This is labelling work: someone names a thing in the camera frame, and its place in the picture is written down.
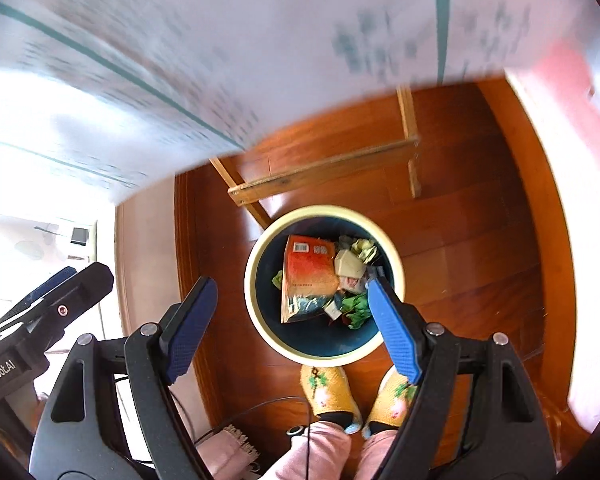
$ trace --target person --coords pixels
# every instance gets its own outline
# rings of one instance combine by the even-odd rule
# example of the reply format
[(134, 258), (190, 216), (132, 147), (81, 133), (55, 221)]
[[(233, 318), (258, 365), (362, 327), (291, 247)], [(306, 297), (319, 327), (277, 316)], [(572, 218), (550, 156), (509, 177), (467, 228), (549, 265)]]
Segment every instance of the person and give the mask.
[[(417, 386), (392, 367), (384, 376), (366, 423), (351, 395), (341, 367), (303, 365), (302, 390), (320, 420), (311, 425), (309, 479), (337, 480), (351, 450), (350, 435), (362, 428), (366, 440), (354, 480), (370, 480), (394, 441), (409, 411)], [(263, 476), (263, 480), (305, 480), (307, 430), (291, 439), (291, 449)]]

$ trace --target black sock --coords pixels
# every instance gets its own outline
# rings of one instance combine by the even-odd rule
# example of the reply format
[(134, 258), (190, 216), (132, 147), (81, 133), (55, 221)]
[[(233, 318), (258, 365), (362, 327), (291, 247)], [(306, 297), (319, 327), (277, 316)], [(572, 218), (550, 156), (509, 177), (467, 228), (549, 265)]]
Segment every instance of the black sock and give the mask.
[(333, 422), (346, 430), (353, 422), (353, 413), (351, 412), (327, 412), (318, 415), (318, 418), (324, 422)]
[(376, 420), (372, 420), (369, 423), (369, 431), (371, 432), (372, 435), (375, 435), (376, 433), (380, 433), (381, 431), (386, 431), (386, 430), (397, 430), (398, 426), (391, 426), (390, 424), (385, 424), (384, 422), (378, 422)]

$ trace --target wooden floor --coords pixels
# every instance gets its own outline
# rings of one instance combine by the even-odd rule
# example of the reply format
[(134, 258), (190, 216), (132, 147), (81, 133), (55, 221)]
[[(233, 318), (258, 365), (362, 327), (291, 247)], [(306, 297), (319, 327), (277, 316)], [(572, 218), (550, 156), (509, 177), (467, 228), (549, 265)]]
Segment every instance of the wooden floor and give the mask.
[[(414, 93), (422, 142), (416, 168), (421, 198), (410, 195), (406, 161), (314, 189), (275, 196), (264, 207), (277, 217), (299, 206), (330, 203), (368, 215), (402, 257), (406, 300), (426, 320), (454, 333), (486, 338), (505, 332), (537, 373), (542, 357), (542, 285), (533, 222), (512, 156), (490, 108), (473, 84)], [(236, 163), (247, 178), (402, 137), (395, 95), (288, 128)], [(216, 374), (222, 415), (274, 397), (300, 395), (299, 365), (274, 352), (251, 324), (244, 302), (244, 267), (262, 232), (237, 208), (210, 165), (189, 175), (194, 196), (200, 273), (217, 280), (218, 310), (210, 329), (208, 365)], [(391, 361), (384, 346), (346, 367), (363, 415)], [(438, 460), (451, 457), (462, 424), (468, 378), (457, 382)], [(286, 429), (304, 424), (304, 406), (267, 406), (236, 421), (267, 463), (289, 447)], [(354, 436), (344, 478), (362, 446)]]

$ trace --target qr code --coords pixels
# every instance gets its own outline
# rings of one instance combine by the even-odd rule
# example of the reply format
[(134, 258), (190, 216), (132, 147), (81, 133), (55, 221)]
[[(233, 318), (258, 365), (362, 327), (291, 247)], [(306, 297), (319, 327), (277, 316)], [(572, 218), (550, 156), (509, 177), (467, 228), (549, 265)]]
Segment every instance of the qr code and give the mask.
[(295, 253), (308, 253), (309, 252), (309, 244), (303, 244), (301, 242), (294, 242), (294, 252)]

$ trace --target yellow slipper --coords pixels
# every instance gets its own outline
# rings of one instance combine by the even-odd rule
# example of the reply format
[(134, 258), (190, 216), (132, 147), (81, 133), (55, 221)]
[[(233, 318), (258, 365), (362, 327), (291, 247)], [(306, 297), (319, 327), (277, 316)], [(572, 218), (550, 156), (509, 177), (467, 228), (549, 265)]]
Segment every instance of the yellow slipper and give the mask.
[(399, 428), (409, 413), (417, 389), (417, 386), (410, 384), (405, 376), (396, 371), (395, 366), (391, 367), (382, 378), (376, 402), (362, 429), (362, 436), (371, 437), (369, 423), (373, 421)]
[(344, 432), (353, 434), (362, 427), (360, 409), (353, 400), (349, 381), (342, 367), (318, 368), (302, 365), (300, 384), (315, 416), (328, 412), (353, 413), (353, 422)]

